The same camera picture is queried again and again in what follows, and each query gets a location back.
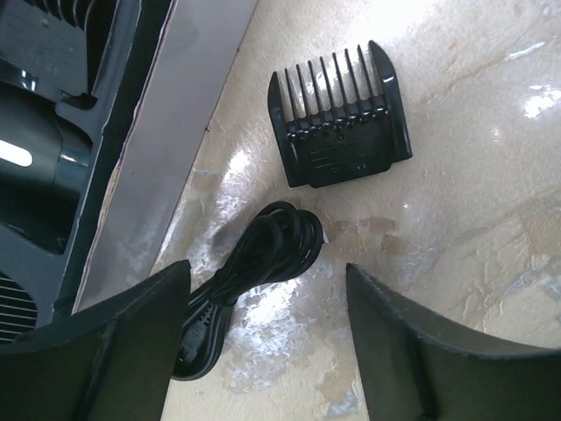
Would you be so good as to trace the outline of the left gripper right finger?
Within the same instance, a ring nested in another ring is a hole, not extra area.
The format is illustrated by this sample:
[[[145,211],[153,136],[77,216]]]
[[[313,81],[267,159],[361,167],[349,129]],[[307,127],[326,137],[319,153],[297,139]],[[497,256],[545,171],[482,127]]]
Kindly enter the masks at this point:
[[[558,420],[560,352],[475,331],[346,266],[371,420]]]

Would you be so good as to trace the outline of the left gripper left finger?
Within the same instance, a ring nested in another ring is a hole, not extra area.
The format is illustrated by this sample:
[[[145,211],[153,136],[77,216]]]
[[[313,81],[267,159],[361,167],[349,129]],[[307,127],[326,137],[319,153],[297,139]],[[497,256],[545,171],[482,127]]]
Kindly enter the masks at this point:
[[[181,342],[190,265],[1,347],[3,420],[158,420]]]

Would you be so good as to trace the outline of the white cardboard box lid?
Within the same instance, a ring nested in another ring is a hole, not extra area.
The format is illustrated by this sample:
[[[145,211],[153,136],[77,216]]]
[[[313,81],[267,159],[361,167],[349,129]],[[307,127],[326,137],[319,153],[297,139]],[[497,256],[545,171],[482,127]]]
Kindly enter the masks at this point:
[[[150,274],[255,7],[253,1],[176,1],[168,12],[73,312]]]

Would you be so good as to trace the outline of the black silver hair clipper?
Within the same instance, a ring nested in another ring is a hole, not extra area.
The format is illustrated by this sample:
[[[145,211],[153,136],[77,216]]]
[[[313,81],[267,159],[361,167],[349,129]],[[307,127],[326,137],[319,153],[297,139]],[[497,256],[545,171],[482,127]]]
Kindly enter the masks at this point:
[[[1,224],[64,252],[89,172],[92,142],[54,104],[1,86]]]

